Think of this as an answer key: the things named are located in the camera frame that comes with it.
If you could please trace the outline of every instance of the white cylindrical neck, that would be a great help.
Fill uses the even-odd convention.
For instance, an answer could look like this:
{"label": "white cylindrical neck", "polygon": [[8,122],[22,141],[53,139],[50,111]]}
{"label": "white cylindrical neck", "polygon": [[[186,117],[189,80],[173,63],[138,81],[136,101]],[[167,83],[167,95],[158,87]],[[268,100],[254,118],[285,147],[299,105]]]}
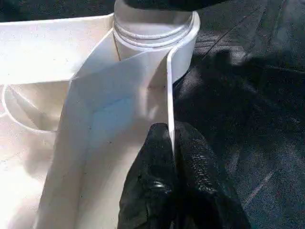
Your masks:
{"label": "white cylindrical neck", "polygon": [[114,29],[127,43],[143,48],[161,48],[181,40],[193,26],[193,12],[141,10],[124,0],[114,5]]}

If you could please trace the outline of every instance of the gloved hand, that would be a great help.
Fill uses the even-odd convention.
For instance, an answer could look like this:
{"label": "gloved hand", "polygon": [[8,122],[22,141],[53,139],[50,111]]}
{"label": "gloved hand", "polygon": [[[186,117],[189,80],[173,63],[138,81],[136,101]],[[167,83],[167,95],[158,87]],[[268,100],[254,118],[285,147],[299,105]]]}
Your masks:
{"label": "gloved hand", "polygon": [[123,0],[133,8],[144,10],[193,11],[226,0]]}
{"label": "gloved hand", "polygon": [[124,184],[118,229],[250,228],[205,138],[189,124],[175,128],[176,161],[167,126],[151,127]]}

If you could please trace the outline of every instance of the white plastic part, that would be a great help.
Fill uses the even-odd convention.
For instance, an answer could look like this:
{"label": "white plastic part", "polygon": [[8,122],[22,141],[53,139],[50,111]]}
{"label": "white plastic part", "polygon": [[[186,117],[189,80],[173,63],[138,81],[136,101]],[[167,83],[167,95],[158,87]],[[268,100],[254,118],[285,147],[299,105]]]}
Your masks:
{"label": "white plastic part", "polygon": [[0,84],[70,80],[112,25],[113,14],[0,23]]}
{"label": "white plastic part", "polygon": [[127,43],[143,48],[161,48],[181,40],[193,26],[192,12],[141,10],[124,0],[114,5],[114,29]]}
{"label": "white plastic part", "polygon": [[[116,227],[123,184],[149,127],[167,123],[174,146],[172,83],[189,67],[199,25],[194,13],[172,49],[106,67],[89,56],[90,73],[80,68],[70,82],[35,229]],[[110,32],[96,50],[114,42]]]}
{"label": "white plastic part", "polygon": [[[76,32],[76,26],[82,25],[85,26],[86,21],[90,21],[91,23],[101,23],[104,22],[104,25],[107,25],[106,27],[103,26],[101,31],[102,33],[105,32],[112,20],[112,15],[108,15],[107,17],[93,17],[93,18],[86,18],[83,21],[72,20],[70,19],[64,19],[64,20],[55,20],[55,25],[52,25],[54,27],[59,27],[63,24],[69,24],[72,32]],[[44,23],[46,21],[42,21],[42,24],[38,23],[39,27],[43,27]],[[56,33],[53,34],[51,32],[52,26],[48,27],[48,36],[49,37],[55,37]],[[88,27],[86,28],[87,31],[92,32],[92,28]],[[90,42],[94,42],[94,40],[98,36],[91,37]],[[82,43],[82,40],[77,41],[73,45],[79,45],[86,47],[87,50],[91,51],[91,53],[88,54],[88,57],[84,58],[82,60],[81,70],[78,72],[78,75],[81,76],[83,74],[90,74],[91,71],[100,69],[103,67],[106,67],[110,64],[113,64],[115,62],[119,61],[119,57],[117,55],[116,46],[114,43],[114,37],[112,36],[112,29],[109,29],[109,31],[106,33],[105,37],[107,37],[106,40],[103,40],[103,36],[100,38],[100,40],[95,44],[95,47],[93,47],[92,50],[89,50],[88,47],[86,47],[87,42],[84,41]],[[42,40],[41,37],[38,38],[39,42],[47,42],[46,40]],[[66,45],[62,41],[58,41],[58,44],[60,46]],[[56,40],[51,42],[52,47],[56,46]],[[55,54],[56,59],[62,58],[62,56]],[[46,61],[46,64],[50,64],[52,67],[52,62],[47,62],[43,57],[41,57],[41,61]],[[67,69],[64,69],[60,66],[57,66],[63,73],[67,71]],[[73,71],[77,71],[76,69],[71,69],[70,74],[61,74],[61,75],[52,75],[47,72],[45,74],[39,74],[38,72],[23,72],[21,73],[20,68],[16,68],[16,71],[19,71],[19,76],[26,76],[24,78],[14,78],[11,77],[12,72],[10,72],[10,77],[6,77],[5,79],[2,79],[3,81],[16,83],[16,82],[22,82],[27,84],[16,84],[16,85],[5,85],[2,91],[2,104],[4,107],[5,112],[3,114],[0,114],[0,117],[2,115],[8,115],[9,118],[19,124],[21,127],[30,130],[35,133],[47,133],[56,131],[59,123],[59,118],[61,115],[61,109],[63,106],[63,102],[66,98],[66,93],[68,90],[68,84],[69,81],[60,81],[62,80],[61,77],[65,76],[66,78],[63,78],[64,80],[69,80],[75,73]]]}

